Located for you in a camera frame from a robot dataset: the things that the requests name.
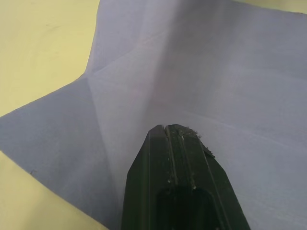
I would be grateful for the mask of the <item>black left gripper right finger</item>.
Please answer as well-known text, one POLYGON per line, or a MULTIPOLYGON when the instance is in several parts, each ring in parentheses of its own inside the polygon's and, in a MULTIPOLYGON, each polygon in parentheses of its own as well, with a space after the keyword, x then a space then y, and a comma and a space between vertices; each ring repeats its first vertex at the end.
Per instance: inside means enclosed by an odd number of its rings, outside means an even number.
POLYGON ((228 176, 198 134, 168 125, 176 190, 187 199, 190 230, 248 230, 248 221, 228 176))

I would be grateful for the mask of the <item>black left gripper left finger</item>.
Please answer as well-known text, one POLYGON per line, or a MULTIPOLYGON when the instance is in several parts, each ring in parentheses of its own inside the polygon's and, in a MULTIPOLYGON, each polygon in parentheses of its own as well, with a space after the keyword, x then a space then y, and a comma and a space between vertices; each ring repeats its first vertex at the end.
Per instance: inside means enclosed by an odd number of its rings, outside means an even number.
POLYGON ((172 156, 172 138, 184 132, 178 124, 148 131, 127 174, 121 229, 185 229, 184 189, 172 156))

